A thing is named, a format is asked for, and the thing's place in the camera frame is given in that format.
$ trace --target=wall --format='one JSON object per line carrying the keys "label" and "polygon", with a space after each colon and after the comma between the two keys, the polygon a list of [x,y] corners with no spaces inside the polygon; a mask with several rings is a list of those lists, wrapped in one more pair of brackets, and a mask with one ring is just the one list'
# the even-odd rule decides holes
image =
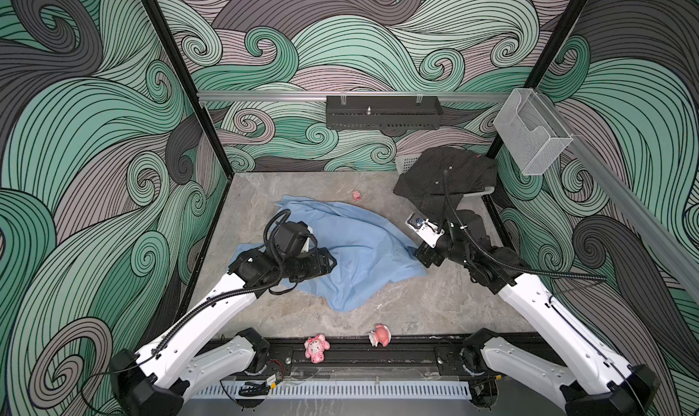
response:
{"label": "wall", "polygon": [[173,320],[225,177],[139,0],[0,0],[0,36],[0,401],[80,415]]}
{"label": "wall", "polygon": [[[199,90],[509,91],[570,0],[158,0]],[[238,171],[395,170],[396,154],[485,153],[492,105],[438,131],[325,128],[323,103],[209,103]]]}
{"label": "wall", "polygon": [[[540,87],[697,260],[698,32],[697,0],[590,0]],[[660,375],[654,414],[694,415],[699,306],[672,269],[572,153],[542,177],[522,177],[503,149],[498,168],[495,201],[527,262],[607,275],[609,284],[563,296],[609,344]]]}

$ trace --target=pink figurine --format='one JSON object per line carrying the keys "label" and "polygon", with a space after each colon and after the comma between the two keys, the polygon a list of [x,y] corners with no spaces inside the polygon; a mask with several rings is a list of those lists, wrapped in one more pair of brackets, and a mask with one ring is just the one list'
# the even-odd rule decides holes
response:
{"label": "pink figurine", "polygon": [[391,332],[386,325],[376,324],[376,330],[369,332],[369,341],[372,346],[381,343],[385,348],[391,342]]}
{"label": "pink figurine", "polygon": [[323,351],[330,349],[330,343],[325,340],[325,335],[318,334],[315,337],[309,337],[306,343],[303,343],[306,348],[306,358],[312,363],[320,363],[325,359]]}

